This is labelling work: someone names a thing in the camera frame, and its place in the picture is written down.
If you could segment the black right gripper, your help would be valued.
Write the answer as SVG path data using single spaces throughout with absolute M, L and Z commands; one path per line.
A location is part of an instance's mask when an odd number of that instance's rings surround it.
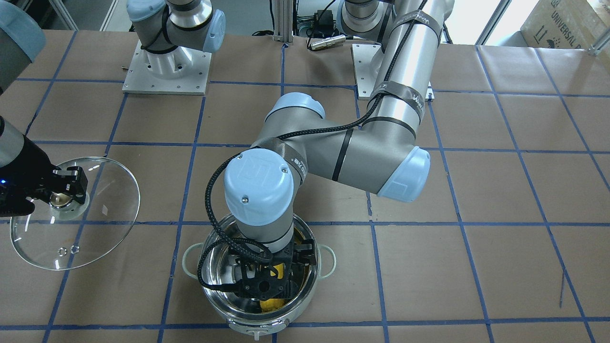
M 0 169 L 1 215 L 30 215 L 35 204 L 28 198 L 43 198 L 46 179 L 51 176 L 51 191 L 85 204 L 89 180 L 81 166 L 65 170 L 52 164 L 48 155 L 24 135 L 17 156 Z

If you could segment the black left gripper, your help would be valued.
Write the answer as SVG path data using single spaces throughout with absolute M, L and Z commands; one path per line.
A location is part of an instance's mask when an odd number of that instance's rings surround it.
M 234 271 L 235 283 L 230 284 L 229 293 L 241 298 L 268 300 L 273 295 L 273 289 L 283 290 L 279 297 L 292 299 L 297 296 L 312 267 L 317 265 L 314 239 L 294 239 L 281 251 L 273 254 L 272 264 L 264 265 L 244 257 L 238 257 L 237 252 L 230 248 L 229 254 L 237 257 L 237 267 Z M 277 279 L 272 272 L 277 272 L 275 265 L 285 265 L 284 278 Z

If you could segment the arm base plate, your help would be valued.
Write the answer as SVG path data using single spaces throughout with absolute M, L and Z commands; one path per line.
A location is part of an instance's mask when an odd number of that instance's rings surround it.
M 137 43 L 122 91 L 151 95 L 204 95 L 212 54 L 183 46 L 153 54 Z
M 351 46 L 354 71 L 359 100 L 368 100 L 377 84 L 377 76 L 382 66 L 384 53 L 380 45 L 353 44 Z M 430 80 L 435 53 L 430 49 L 407 49 L 407 64 L 399 66 L 396 71 L 402 77 L 403 84 L 415 85 L 422 95 L 427 95 L 421 83 Z

